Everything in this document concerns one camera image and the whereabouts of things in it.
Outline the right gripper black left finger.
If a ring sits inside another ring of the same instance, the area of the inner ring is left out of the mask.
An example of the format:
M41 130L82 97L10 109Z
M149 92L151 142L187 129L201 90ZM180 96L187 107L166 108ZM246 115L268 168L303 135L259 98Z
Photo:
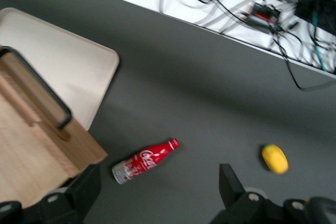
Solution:
M41 223L83 223L100 192L100 167L91 164L68 187L56 189L40 201Z

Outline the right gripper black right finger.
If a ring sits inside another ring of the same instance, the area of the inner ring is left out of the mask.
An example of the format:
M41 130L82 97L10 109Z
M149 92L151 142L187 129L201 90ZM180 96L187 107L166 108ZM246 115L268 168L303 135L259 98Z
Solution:
M282 207L246 191L229 164L219 165L219 193L225 209L211 223L284 223Z

